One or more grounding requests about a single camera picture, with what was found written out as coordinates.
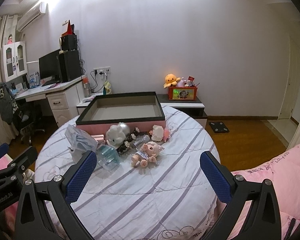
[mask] pink comforter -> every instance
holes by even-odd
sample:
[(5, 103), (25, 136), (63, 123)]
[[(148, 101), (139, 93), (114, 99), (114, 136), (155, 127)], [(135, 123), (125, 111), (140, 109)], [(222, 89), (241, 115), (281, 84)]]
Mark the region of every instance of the pink comforter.
[[(292, 218), (297, 220), (293, 231), (297, 228), (300, 223), (300, 144), (256, 168), (234, 171), (232, 174), (241, 174), (247, 181), (254, 182), (270, 179), (273, 182), (278, 198), (282, 239), (287, 233)], [(235, 237), (239, 233), (247, 216), (250, 203), (251, 201), (246, 202), (228, 239)], [(217, 207), (219, 214), (225, 206), (225, 204), (219, 202)]]
[[(0, 170), (5, 169), (9, 163), (10, 160), (8, 160), (5, 156), (3, 156), (0, 159)], [(4, 210), (7, 226), (8, 229), (11, 230), (11, 232), (14, 232), (14, 224), (16, 221), (17, 208), (18, 208), (18, 202), (14, 203), (13, 205), (7, 207)]]

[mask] storage box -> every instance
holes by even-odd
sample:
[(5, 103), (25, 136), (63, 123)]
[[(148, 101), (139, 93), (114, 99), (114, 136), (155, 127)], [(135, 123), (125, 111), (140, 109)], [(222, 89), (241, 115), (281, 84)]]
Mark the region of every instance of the storage box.
[(197, 95), (197, 87), (169, 87), (169, 100), (195, 100)]
[(97, 96), (76, 121), (77, 127), (90, 135), (105, 134), (111, 125), (125, 122), (131, 131), (152, 130), (153, 125), (166, 127), (165, 116), (155, 92)]

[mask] orange octopus plush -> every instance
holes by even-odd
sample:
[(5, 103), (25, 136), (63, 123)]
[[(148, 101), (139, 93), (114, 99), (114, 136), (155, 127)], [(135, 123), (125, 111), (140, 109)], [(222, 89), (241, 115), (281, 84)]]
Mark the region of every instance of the orange octopus plush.
[(177, 83), (181, 80), (181, 78), (176, 78), (176, 76), (174, 74), (169, 74), (169, 75), (166, 75), (166, 78), (164, 80), (166, 83), (163, 85), (163, 88), (168, 88), (171, 85), (174, 85), (174, 86), (177, 85)]

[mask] computer monitor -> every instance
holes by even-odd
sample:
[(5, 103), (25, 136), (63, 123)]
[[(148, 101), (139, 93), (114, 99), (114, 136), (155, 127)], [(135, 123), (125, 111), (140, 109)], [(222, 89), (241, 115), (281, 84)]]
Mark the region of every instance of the computer monitor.
[(55, 50), (39, 58), (40, 79), (52, 76), (52, 80), (47, 81), (43, 86), (57, 83), (59, 81), (58, 58), (59, 51)]

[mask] black box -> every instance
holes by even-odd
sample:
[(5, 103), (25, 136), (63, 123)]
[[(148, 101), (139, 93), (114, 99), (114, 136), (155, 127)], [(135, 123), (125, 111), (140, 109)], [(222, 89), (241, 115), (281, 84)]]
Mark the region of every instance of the black box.
[(80, 77), (82, 74), (79, 51), (65, 51), (57, 56), (59, 78), (61, 82), (68, 82)]
[(74, 49), (78, 49), (77, 35), (69, 34), (61, 37), (61, 50), (67, 51)]

